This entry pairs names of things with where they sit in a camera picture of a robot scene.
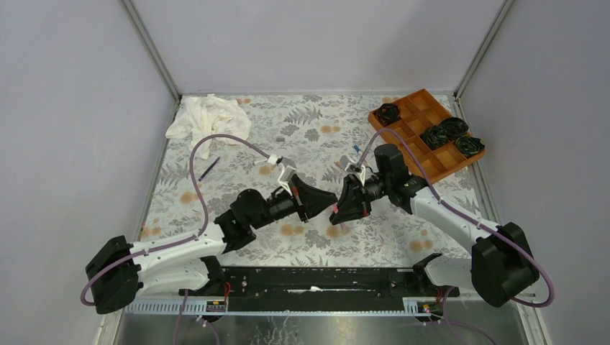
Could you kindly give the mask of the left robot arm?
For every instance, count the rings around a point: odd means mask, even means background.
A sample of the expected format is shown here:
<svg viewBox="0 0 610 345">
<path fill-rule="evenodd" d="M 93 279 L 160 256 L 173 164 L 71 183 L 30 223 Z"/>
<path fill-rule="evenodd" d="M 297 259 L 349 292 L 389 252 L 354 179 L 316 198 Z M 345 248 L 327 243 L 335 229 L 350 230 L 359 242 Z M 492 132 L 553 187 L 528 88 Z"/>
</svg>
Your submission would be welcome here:
<svg viewBox="0 0 610 345">
<path fill-rule="evenodd" d="M 220 255 L 253 242 L 256 229 L 292 214 L 306 223 L 336 202 L 334 193 L 293 175 L 287 189 L 276 188 L 267 198 L 256 189 L 242 191 L 204 231 L 133 243 L 123 235 L 116 236 L 86 265 L 88 284 L 81 302 L 103 315 L 143 295 L 181 290 L 215 295 L 224 280 Z"/>
</svg>

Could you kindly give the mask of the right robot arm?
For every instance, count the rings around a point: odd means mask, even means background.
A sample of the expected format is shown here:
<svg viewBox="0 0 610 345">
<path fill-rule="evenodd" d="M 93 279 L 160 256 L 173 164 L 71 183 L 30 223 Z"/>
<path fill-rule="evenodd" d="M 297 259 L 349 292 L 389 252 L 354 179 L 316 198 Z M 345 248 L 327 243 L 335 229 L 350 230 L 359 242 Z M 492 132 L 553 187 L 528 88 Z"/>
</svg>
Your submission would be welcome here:
<svg viewBox="0 0 610 345">
<path fill-rule="evenodd" d="M 426 179 L 409 172 L 394 144 L 376 147 L 374 156 L 378 169 L 372 175 L 366 174 L 366 166 L 341 156 L 339 165 L 347 174 L 329 221 L 338 225 L 363 219 L 372 214 L 373 202 L 387 198 L 466 249 L 467 259 L 432 254 L 415 264 L 412 285 L 417 293 L 430 296 L 444 286 L 466 288 L 500 307 L 538 281 L 541 273 L 519 226 L 500 225 L 450 203 Z"/>
</svg>

